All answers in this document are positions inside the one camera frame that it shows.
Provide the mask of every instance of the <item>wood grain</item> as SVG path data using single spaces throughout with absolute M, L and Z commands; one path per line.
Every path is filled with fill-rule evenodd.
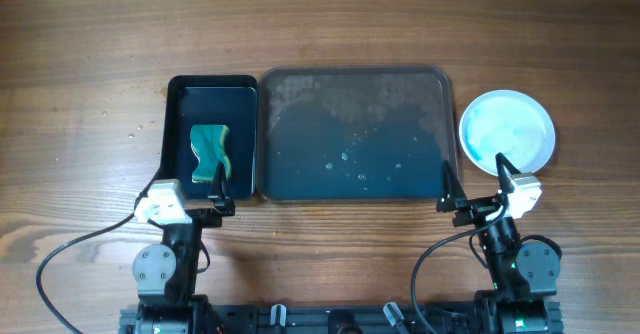
M 544 194 L 520 222 L 555 240 L 568 333 L 640 328 L 640 0 L 0 0 L 0 332 L 64 332 L 37 295 L 52 249 L 112 224 L 158 167 L 178 74 L 276 66 L 433 64 L 457 116 L 512 88 L 550 112 L 558 143 Z M 469 196 L 496 181 L 461 157 Z M 418 255 L 458 230 L 433 203 L 245 203 L 205 233 L 214 303 L 409 301 Z M 137 303 L 134 256 L 159 232 L 128 224 L 45 272 L 59 309 L 115 332 Z M 491 286 L 466 243 L 442 248 L 423 300 Z

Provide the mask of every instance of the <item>teal sponge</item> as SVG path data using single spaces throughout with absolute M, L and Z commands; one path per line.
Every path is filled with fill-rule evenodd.
M 231 177 L 231 161 L 224 151 L 224 142 L 229 133 L 226 125 L 194 125 L 191 127 L 191 149 L 198 158 L 198 167 L 193 171 L 194 183 L 211 182 L 218 162 L 224 165 L 224 172 Z

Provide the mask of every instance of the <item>round plate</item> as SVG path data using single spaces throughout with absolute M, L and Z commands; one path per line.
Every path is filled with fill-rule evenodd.
M 549 161 L 556 144 L 547 111 L 514 90 L 494 90 L 474 100 L 462 114 L 459 135 L 469 159 L 492 175 L 498 175 L 499 152 L 521 172 L 533 173 Z

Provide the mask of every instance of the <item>black tray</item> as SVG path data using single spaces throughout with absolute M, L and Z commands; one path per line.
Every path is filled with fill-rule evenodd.
M 273 69 L 260 82 L 258 190 L 276 201 L 419 199 L 457 174 L 434 67 Z
M 207 183 L 193 183 L 198 160 L 191 150 L 191 127 L 229 127 L 225 150 L 231 160 L 230 194 L 247 199 L 255 188 L 258 83 L 248 75 L 177 76 L 169 82 L 162 157 L 156 179 L 178 179 L 189 199 L 206 199 Z

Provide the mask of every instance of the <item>light blue plate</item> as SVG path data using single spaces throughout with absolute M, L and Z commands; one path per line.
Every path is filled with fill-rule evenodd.
M 547 111 L 514 90 L 494 90 L 474 100 L 462 114 L 459 135 L 469 159 L 492 175 L 498 175 L 499 152 L 521 172 L 534 173 L 549 161 L 556 144 Z

